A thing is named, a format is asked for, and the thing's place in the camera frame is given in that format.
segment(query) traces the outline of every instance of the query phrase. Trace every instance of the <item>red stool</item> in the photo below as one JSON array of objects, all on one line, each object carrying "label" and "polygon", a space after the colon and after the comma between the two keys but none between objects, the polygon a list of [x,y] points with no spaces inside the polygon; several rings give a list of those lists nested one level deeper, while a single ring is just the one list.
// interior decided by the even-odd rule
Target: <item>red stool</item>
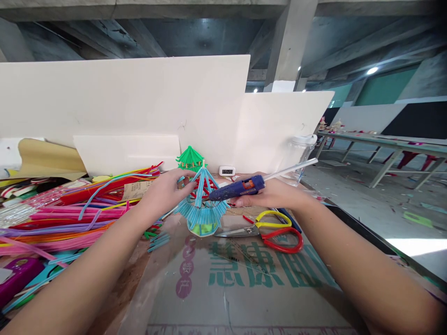
[{"label": "red stool", "polygon": [[[397,168],[399,170],[402,169],[409,162],[411,162],[414,157],[419,155],[418,153],[413,153],[413,152],[410,152],[410,151],[402,151],[402,153],[404,154],[404,157],[402,158],[402,160],[400,161],[399,165],[397,166]],[[385,159],[382,164],[385,164],[386,161],[391,158],[391,156],[392,156],[392,154],[389,155],[388,158]],[[436,161],[436,160],[437,160],[436,156],[427,155],[427,159],[425,160],[425,163],[422,166],[421,171],[425,171],[425,169],[432,163],[432,161]]]}]

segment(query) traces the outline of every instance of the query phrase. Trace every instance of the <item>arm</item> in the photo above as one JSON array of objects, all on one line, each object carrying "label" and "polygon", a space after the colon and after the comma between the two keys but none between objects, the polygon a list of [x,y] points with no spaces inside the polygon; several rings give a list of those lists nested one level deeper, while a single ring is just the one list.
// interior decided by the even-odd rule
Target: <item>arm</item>
[{"label": "arm", "polygon": [[343,292],[373,332],[436,334],[443,306],[316,199],[277,179],[236,206],[289,208]]},{"label": "arm", "polygon": [[144,231],[195,186],[177,189],[176,169],[158,177],[143,199],[40,292],[3,329],[3,334],[84,334],[118,280]]}]

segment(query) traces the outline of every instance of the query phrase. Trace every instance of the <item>blue glue gun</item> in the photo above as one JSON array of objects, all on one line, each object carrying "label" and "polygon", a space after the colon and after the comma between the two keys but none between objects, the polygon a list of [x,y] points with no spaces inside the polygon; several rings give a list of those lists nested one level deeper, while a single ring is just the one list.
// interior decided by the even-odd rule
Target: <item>blue glue gun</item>
[{"label": "blue glue gun", "polygon": [[210,201],[224,201],[246,194],[257,194],[263,188],[265,188],[264,178],[258,174],[242,181],[235,181],[230,185],[211,192],[209,199]]},{"label": "blue glue gun", "polygon": [[287,169],[268,174],[266,176],[261,176],[260,174],[257,174],[255,176],[252,176],[248,179],[244,179],[242,181],[235,181],[234,183],[224,186],[222,188],[219,188],[213,192],[210,193],[208,199],[204,200],[210,200],[210,201],[224,201],[231,198],[240,197],[242,195],[252,195],[257,194],[259,190],[265,188],[265,182],[269,179],[275,178],[281,174],[288,173],[290,171],[304,168],[308,165],[315,164],[318,162],[318,159],[312,158],[311,160],[304,161],[301,163],[298,163],[297,165],[288,167]]}]

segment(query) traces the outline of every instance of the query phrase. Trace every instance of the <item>digital timer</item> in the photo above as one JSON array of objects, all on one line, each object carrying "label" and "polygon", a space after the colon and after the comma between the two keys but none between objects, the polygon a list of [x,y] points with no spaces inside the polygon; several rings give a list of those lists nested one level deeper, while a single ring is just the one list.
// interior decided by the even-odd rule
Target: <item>digital timer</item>
[{"label": "digital timer", "polygon": [[221,165],[219,167],[219,175],[222,177],[233,176],[236,173],[236,168],[228,165]]}]

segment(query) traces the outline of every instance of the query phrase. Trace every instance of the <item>ceiling light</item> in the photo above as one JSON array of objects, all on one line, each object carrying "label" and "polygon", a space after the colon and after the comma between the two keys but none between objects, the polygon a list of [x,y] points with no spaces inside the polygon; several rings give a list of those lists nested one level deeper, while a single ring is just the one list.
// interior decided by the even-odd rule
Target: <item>ceiling light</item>
[{"label": "ceiling light", "polygon": [[379,69],[378,67],[370,68],[366,74],[370,75],[370,74],[376,73],[378,69]]}]

